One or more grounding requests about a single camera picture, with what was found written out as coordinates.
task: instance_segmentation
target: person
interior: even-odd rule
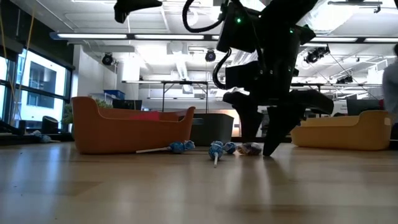
[[[394,53],[398,56],[398,44],[394,46]],[[394,116],[391,138],[398,139],[398,60],[384,69],[382,79],[384,108]]]

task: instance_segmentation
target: potted plant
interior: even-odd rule
[[[99,100],[99,99],[95,99],[95,102],[97,103],[99,108],[113,108],[112,105],[107,104],[106,101],[104,100]],[[65,107],[63,108],[63,117],[62,117],[62,123],[69,125],[72,125],[72,130],[71,130],[71,134],[72,137],[74,138],[73,135],[73,112],[72,112],[72,105],[71,104],[67,104],[65,105]]]

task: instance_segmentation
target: dark gray planter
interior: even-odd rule
[[[231,141],[234,118],[226,114],[195,114],[200,124],[193,124],[191,140],[196,146],[210,146],[213,141]]]

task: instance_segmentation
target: spotlight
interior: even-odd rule
[[[315,63],[328,53],[330,53],[329,47],[317,47],[315,50],[308,52],[304,61],[307,63]]]
[[[114,62],[112,53],[105,53],[105,56],[102,58],[102,64],[110,66]]]
[[[208,50],[205,59],[207,62],[214,62],[216,60],[214,50]]]

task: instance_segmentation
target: black cable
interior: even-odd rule
[[[192,32],[192,33],[206,32],[206,31],[214,29],[215,27],[218,27],[218,25],[220,25],[224,21],[225,17],[219,19],[217,22],[215,22],[214,24],[207,26],[207,27],[191,28],[188,24],[188,11],[189,11],[189,7],[193,3],[193,1],[194,0],[187,0],[182,9],[182,22],[183,22],[186,30],[188,30],[189,32]]]
[[[213,70],[213,82],[217,86],[217,88],[219,88],[221,90],[226,90],[226,85],[222,84],[218,80],[218,72],[221,69],[221,67],[223,66],[223,64],[225,63],[225,61],[228,59],[228,57],[231,56],[231,53],[232,53],[232,50],[228,49],[226,55],[223,57],[223,59],[221,59],[220,62],[218,62],[218,64],[216,65],[216,67]]]

